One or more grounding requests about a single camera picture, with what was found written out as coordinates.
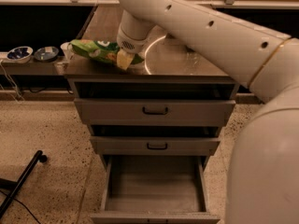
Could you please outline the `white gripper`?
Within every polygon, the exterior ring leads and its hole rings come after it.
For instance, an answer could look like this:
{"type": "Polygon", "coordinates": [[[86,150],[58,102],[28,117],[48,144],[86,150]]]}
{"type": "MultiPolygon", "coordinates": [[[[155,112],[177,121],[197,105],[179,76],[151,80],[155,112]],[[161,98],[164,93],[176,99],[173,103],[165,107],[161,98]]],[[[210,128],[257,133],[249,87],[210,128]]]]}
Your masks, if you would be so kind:
{"type": "Polygon", "coordinates": [[[121,48],[117,53],[117,66],[126,70],[135,55],[139,53],[147,43],[150,31],[155,26],[153,22],[136,18],[124,10],[117,35],[117,43],[121,48]]]}

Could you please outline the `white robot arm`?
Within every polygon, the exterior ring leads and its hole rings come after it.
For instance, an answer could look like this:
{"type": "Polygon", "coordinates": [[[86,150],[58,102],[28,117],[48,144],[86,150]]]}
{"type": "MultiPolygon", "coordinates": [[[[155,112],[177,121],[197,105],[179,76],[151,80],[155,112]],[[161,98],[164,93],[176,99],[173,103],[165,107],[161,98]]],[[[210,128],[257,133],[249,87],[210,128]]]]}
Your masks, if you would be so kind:
{"type": "Polygon", "coordinates": [[[264,103],[235,142],[225,223],[299,224],[297,39],[185,0],[119,1],[121,38],[159,25],[264,103]]]}

